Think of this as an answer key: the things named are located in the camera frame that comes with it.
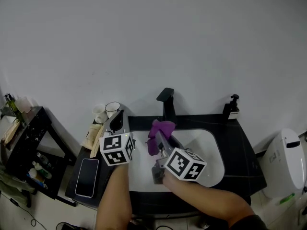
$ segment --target toilet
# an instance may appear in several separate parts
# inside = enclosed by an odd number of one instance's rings
[[[263,193],[269,197],[286,197],[303,189],[306,163],[298,135],[283,129],[271,142],[260,161],[267,187]]]

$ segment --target white sink basin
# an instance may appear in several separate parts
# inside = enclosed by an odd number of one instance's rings
[[[161,155],[150,156],[147,149],[148,131],[133,132],[136,140],[135,151],[129,165],[129,190],[136,192],[169,192],[164,185],[155,185],[152,167]],[[185,148],[191,148],[207,163],[198,183],[211,187],[218,184],[224,176],[224,164],[214,136],[204,129],[175,130],[172,135]]]

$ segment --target phone screen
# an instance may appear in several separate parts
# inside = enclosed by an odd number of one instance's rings
[[[99,160],[83,159],[76,186],[76,194],[93,197]]]

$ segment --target black soap dispenser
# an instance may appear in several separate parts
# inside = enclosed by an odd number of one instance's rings
[[[236,119],[239,115],[239,108],[237,107],[238,103],[236,102],[239,99],[237,94],[233,94],[230,96],[232,101],[230,103],[225,104],[223,114],[225,120]]]

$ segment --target hand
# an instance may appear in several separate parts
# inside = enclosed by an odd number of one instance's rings
[[[170,171],[165,169],[164,177],[163,177],[163,184],[166,186],[167,184],[171,184],[172,182],[179,181],[177,177],[175,177]]]
[[[116,170],[116,171],[125,171],[125,170],[127,170],[128,171],[128,168],[129,168],[129,164],[125,163],[125,164],[116,165],[114,170]]]

